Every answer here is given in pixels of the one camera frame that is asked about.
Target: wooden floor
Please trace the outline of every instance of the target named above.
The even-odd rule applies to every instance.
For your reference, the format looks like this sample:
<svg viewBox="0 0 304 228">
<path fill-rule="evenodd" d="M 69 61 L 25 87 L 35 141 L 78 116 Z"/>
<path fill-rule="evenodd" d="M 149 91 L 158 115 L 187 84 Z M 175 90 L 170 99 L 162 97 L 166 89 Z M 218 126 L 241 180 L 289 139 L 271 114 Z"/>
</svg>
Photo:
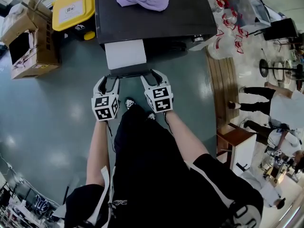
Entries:
<svg viewBox="0 0 304 228">
<path fill-rule="evenodd" d="M 238 84 L 233 58 L 214 60 L 205 48 L 214 95 L 217 129 L 239 116 L 239 110 L 230 110 L 228 101 L 238 102 Z"/>
</svg>

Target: gray floor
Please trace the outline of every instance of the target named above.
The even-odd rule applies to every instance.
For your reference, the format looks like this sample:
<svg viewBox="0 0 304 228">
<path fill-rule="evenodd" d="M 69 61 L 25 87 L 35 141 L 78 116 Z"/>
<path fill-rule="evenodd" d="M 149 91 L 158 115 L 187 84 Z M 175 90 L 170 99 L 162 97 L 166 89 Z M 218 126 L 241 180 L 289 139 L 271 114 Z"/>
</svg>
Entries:
<svg viewBox="0 0 304 228">
<path fill-rule="evenodd" d="M 105 53 L 96 40 L 73 41 L 61 54 L 62 67 L 38 79 L 11 80 L 9 54 L 0 61 L 0 152 L 23 178 L 60 204 L 68 184 L 75 187 L 85 180 L 95 122 L 93 87 L 109 73 Z M 150 66 L 167 75 L 174 110 L 215 156 L 214 101 L 204 53 L 190 52 Z M 121 80 L 122 102 L 130 96 L 148 110 L 143 92 L 140 78 Z M 121 104 L 118 119 L 110 122 L 114 135 L 125 110 Z M 162 114 L 157 117 L 166 127 Z M 113 167 L 110 144 L 109 149 Z M 7 171 L 3 161 L 0 170 Z M 7 179 L 13 183 L 10 173 Z"/>
</svg>

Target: black speaker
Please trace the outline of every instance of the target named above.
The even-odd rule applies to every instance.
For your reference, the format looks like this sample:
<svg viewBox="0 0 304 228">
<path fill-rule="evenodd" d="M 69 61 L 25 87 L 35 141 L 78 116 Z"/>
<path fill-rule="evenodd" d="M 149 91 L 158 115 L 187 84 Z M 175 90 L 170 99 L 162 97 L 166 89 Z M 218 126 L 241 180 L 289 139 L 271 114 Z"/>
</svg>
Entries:
<svg viewBox="0 0 304 228">
<path fill-rule="evenodd" d="M 263 30 L 265 40 L 297 37 L 297 29 L 292 19 L 284 19 L 271 23 L 271 27 Z"/>
</svg>

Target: white paper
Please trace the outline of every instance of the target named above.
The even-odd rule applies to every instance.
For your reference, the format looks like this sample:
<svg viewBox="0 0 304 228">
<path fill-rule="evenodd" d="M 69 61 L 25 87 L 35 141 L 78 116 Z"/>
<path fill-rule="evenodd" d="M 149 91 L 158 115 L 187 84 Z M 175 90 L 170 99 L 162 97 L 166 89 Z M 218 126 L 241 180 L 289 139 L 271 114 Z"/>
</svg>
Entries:
<svg viewBox="0 0 304 228">
<path fill-rule="evenodd" d="M 84 13 L 83 2 L 79 0 L 59 10 L 59 24 L 78 17 Z"/>
<path fill-rule="evenodd" d="M 109 69 L 147 62 L 142 39 L 107 43 L 104 46 Z"/>
</svg>

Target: yellow lid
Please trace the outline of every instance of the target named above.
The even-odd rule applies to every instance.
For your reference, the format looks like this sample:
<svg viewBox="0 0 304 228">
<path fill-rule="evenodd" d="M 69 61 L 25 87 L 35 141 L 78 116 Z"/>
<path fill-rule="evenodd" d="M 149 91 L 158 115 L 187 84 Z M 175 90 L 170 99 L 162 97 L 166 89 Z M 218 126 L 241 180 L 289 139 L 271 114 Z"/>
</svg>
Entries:
<svg viewBox="0 0 304 228">
<path fill-rule="evenodd" d="M 85 35 L 84 35 L 85 40 L 90 40 L 90 39 L 93 39 L 94 37 L 95 37 L 94 31 L 89 31 L 89 32 L 85 33 Z"/>
<path fill-rule="evenodd" d="M 53 1 L 53 29 L 62 31 L 91 18 L 95 13 L 95 0 Z"/>
</svg>

